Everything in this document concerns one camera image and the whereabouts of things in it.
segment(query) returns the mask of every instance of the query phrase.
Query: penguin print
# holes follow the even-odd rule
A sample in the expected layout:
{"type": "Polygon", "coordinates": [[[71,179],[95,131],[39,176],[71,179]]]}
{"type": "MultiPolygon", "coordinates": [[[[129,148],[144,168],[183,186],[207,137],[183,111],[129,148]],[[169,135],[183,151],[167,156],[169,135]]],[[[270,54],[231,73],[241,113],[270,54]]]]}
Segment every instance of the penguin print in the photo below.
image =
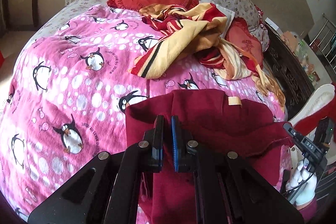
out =
{"type": "Polygon", "coordinates": [[[158,39],[153,37],[145,37],[140,38],[138,40],[138,44],[143,48],[145,52],[147,52],[151,47],[155,46],[158,42],[158,39]]]}
{"type": "Polygon", "coordinates": [[[42,66],[43,62],[37,65],[37,67],[33,70],[33,78],[35,81],[35,85],[37,90],[39,87],[45,91],[48,91],[48,80],[51,74],[51,67],[42,66]]]}
{"type": "Polygon", "coordinates": [[[70,27],[70,21],[68,21],[65,25],[63,25],[62,27],[60,27],[60,31],[68,29],[70,27]]]}
{"type": "Polygon", "coordinates": [[[112,12],[112,13],[120,13],[121,11],[122,11],[122,9],[118,9],[118,8],[110,8],[110,11],[112,12]]]}
{"type": "Polygon", "coordinates": [[[14,88],[13,85],[12,85],[12,87],[13,87],[13,91],[12,91],[12,93],[10,93],[10,94],[8,95],[8,99],[7,99],[7,103],[8,103],[8,104],[11,103],[11,101],[13,100],[14,94],[15,94],[15,88],[14,88]]]}
{"type": "Polygon", "coordinates": [[[257,97],[259,98],[260,101],[262,101],[263,103],[265,103],[264,97],[263,97],[263,95],[259,91],[256,90],[255,94],[257,95],[257,97]]]}
{"type": "Polygon", "coordinates": [[[104,23],[106,18],[100,18],[100,17],[93,17],[93,20],[96,22],[96,23],[104,23]]]}
{"type": "Polygon", "coordinates": [[[86,69],[101,70],[104,66],[104,57],[100,53],[100,48],[96,52],[89,53],[86,57],[80,57],[81,59],[85,59],[86,69]]]}
{"type": "Polygon", "coordinates": [[[12,151],[15,159],[15,164],[21,165],[22,169],[24,168],[24,148],[25,148],[25,140],[21,140],[18,138],[19,134],[14,135],[12,138],[12,151]]]}
{"type": "Polygon", "coordinates": [[[179,86],[186,90],[199,90],[198,85],[194,82],[193,76],[191,75],[191,73],[189,74],[190,74],[190,79],[185,80],[183,84],[178,83],[179,86]]]}
{"type": "Polygon", "coordinates": [[[15,209],[16,214],[22,218],[24,221],[28,221],[28,216],[26,216],[24,213],[21,212],[20,208],[15,209]]]}
{"type": "Polygon", "coordinates": [[[124,20],[122,20],[121,23],[117,24],[116,26],[114,26],[114,27],[112,27],[112,28],[110,28],[110,29],[115,29],[115,30],[117,30],[117,31],[124,31],[124,30],[126,30],[127,28],[128,28],[128,24],[125,23],[124,20]]]}
{"type": "Polygon", "coordinates": [[[212,78],[214,78],[217,85],[227,87],[227,84],[226,84],[225,80],[222,77],[220,77],[219,75],[217,75],[215,72],[211,73],[211,76],[212,76],[212,78]]]}
{"type": "Polygon", "coordinates": [[[70,42],[72,42],[73,44],[77,44],[78,42],[80,42],[82,39],[78,36],[78,35],[72,35],[69,37],[65,37],[65,40],[69,40],[70,42]]]}
{"type": "Polygon", "coordinates": [[[146,100],[148,97],[143,95],[136,95],[135,93],[138,92],[138,90],[134,90],[131,93],[123,96],[119,100],[119,108],[120,110],[125,113],[126,107],[130,105],[134,105],[136,103],[140,103],[143,100],[146,100]]]}
{"type": "Polygon", "coordinates": [[[78,129],[76,128],[75,120],[71,114],[72,122],[65,123],[61,128],[53,127],[55,132],[60,134],[64,151],[66,153],[78,154],[82,151],[83,141],[78,129]]]}

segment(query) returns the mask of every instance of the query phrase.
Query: black cable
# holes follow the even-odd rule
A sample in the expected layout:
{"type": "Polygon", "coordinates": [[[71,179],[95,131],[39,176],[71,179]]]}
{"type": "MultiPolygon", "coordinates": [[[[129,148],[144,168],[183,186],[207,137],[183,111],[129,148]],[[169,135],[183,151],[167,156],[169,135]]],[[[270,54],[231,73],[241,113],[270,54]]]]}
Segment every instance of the black cable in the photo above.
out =
{"type": "Polygon", "coordinates": [[[299,188],[302,184],[305,184],[308,180],[310,180],[310,178],[314,175],[314,173],[315,173],[315,172],[313,172],[313,173],[312,173],[306,180],[300,182],[300,184],[299,184],[298,186],[296,186],[296,187],[294,187],[293,189],[290,189],[290,190],[284,192],[282,195],[285,195],[285,194],[287,194],[287,193],[289,193],[289,192],[295,190],[296,188],[299,188]]]}

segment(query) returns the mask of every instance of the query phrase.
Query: yellow and red towel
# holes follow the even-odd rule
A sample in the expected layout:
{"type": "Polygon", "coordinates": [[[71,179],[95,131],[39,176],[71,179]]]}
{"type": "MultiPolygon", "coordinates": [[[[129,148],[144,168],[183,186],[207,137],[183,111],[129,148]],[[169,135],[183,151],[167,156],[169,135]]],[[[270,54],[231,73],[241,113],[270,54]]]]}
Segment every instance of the yellow and red towel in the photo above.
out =
{"type": "Polygon", "coordinates": [[[162,32],[163,37],[134,60],[134,66],[129,69],[131,74],[156,79],[175,60],[195,54],[201,64],[213,68],[225,80],[253,75],[257,89],[266,96],[268,90],[276,91],[283,98],[280,105],[284,106],[285,97],[281,89],[263,73],[251,52],[220,37],[227,17],[214,4],[202,3],[188,11],[177,5],[152,4],[142,8],[139,13],[144,16],[142,21],[162,32]]]}

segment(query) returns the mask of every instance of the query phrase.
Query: white glove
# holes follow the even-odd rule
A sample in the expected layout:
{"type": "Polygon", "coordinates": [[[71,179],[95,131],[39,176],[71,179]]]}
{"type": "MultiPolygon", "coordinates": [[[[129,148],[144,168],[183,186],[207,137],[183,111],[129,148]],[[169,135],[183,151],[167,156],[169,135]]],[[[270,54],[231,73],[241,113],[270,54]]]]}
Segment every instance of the white glove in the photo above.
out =
{"type": "MultiPolygon", "coordinates": [[[[303,160],[299,161],[297,167],[294,169],[292,177],[286,184],[286,191],[298,186],[302,180],[306,180],[311,175],[305,168],[303,168],[303,160]]],[[[303,205],[311,201],[315,196],[317,178],[316,174],[307,181],[307,184],[301,194],[296,198],[295,202],[297,206],[303,205]]]]}

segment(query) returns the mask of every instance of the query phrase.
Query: maroon cloth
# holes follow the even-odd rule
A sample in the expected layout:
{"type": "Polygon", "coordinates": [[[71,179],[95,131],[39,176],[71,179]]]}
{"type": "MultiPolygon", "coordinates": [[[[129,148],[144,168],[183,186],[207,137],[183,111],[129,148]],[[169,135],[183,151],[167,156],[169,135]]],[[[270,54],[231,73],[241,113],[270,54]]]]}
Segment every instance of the maroon cloth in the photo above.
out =
{"type": "Polygon", "coordinates": [[[162,172],[146,177],[140,191],[139,205],[152,224],[194,224],[196,219],[192,174],[174,172],[172,115],[179,117],[182,127],[198,142],[223,154],[235,151],[250,157],[252,166],[271,185],[278,182],[280,147],[290,145],[283,122],[274,123],[264,104],[241,102],[242,107],[229,106],[226,94],[220,90],[174,90],[127,107],[127,145],[142,140],[144,132],[153,128],[157,115],[168,120],[162,172]]]}

